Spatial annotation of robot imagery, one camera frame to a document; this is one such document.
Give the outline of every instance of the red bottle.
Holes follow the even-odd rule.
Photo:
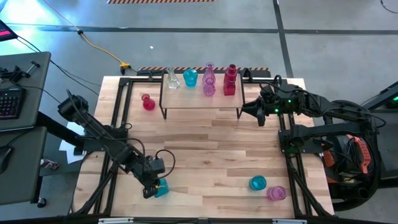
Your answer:
[[[225,75],[224,75],[224,95],[225,96],[233,96],[235,95],[235,81],[236,81],[236,75],[238,74],[238,71],[236,69],[236,66],[231,64],[227,68]]]
[[[155,108],[155,101],[148,94],[144,94],[141,99],[143,100],[142,106],[145,110],[153,110]]]

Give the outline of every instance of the computer keyboard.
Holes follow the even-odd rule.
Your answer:
[[[25,92],[19,87],[0,89],[0,120],[19,118]]]

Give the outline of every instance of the gray floor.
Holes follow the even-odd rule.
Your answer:
[[[215,0],[213,3],[108,5],[106,0],[49,1],[77,26],[253,28],[277,29],[272,0]],[[398,2],[384,0],[398,11]],[[398,29],[398,15],[385,11],[378,0],[279,0],[285,29],[386,30]],[[42,1],[8,0],[0,12],[5,23],[68,25]],[[75,75],[101,83],[105,75],[119,75],[118,62],[87,45],[75,32],[44,32],[25,27],[19,35]],[[278,34],[85,32],[88,38],[137,67],[203,66],[269,67],[285,76]],[[295,78],[329,100],[361,103],[397,80],[396,35],[286,35]],[[30,50],[16,40],[1,42],[0,55]],[[94,112],[97,97],[50,66],[45,89],[56,98],[65,89],[85,97]],[[44,94],[40,110],[66,124],[57,103]],[[46,152],[58,150],[49,137]],[[42,209],[28,203],[0,207],[0,220],[64,215],[72,199],[77,174],[45,177]],[[396,189],[385,189],[363,206],[339,212],[345,218],[397,223]]]

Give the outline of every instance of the wooden tabletop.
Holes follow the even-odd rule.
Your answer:
[[[175,74],[180,80],[180,86],[170,89],[167,75],[163,81],[162,107],[165,109],[184,109],[184,108],[241,108],[243,96],[241,88],[241,75],[238,74],[235,82],[235,95],[224,96],[223,79],[224,74],[216,74],[216,92],[213,96],[205,96],[203,93],[203,74],[198,74],[197,85],[188,88],[182,74]]]
[[[288,82],[305,88],[303,79],[288,79]],[[111,122],[118,83],[119,77],[104,77],[95,111],[95,117],[103,124]],[[259,85],[245,84],[244,91],[246,102],[255,100]],[[154,111],[142,108],[141,96],[145,93],[157,103]],[[127,121],[132,124],[129,135],[144,142],[147,154],[154,155],[163,148],[175,154],[176,168],[167,177],[170,192],[160,198],[144,199],[142,185],[131,174],[119,172],[112,216],[294,217],[285,158],[277,140],[280,129],[277,116],[267,117],[266,125],[259,127],[257,119],[246,113],[236,119],[235,109],[176,109],[164,120],[159,96],[160,83],[135,83]],[[312,119],[306,116],[296,116],[295,121],[313,126]],[[138,144],[130,143],[140,149]],[[160,155],[168,171],[172,158],[166,153]],[[103,157],[103,152],[95,152],[83,163],[75,191],[75,209],[86,202],[98,185]],[[303,154],[303,164],[308,188],[326,211],[334,213],[321,160]],[[265,190],[250,190],[249,180],[255,175],[263,175],[267,187],[285,187],[287,198],[271,202],[266,199]],[[108,188],[104,191],[103,207],[107,191]],[[298,197],[305,212],[300,190]]]

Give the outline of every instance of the pink glass vase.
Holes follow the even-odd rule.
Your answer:
[[[235,81],[236,76],[238,75],[238,71],[236,66],[231,64],[224,75],[224,95],[225,96],[233,96],[235,95]]]
[[[214,83],[216,83],[216,75],[214,74],[214,65],[211,62],[206,64],[205,74],[203,75],[203,78],[201,79],[203,84],[206,83],[207,78],[214,79]]]
[[[271,201],[283,200],[286,195],[286,190],[281,186],[271,187],[267,190],[267,198]]]
[[[216,87],[214,86],[214,79],[207,78],[205,81],[205,85],[203,86],[203,93],[206,96],[213,96],[216,92]]]
[[[141,99],[143,101],[142,106],[145,110],[153,110],[155,108],[156,103],[148,94],[144,94]]]

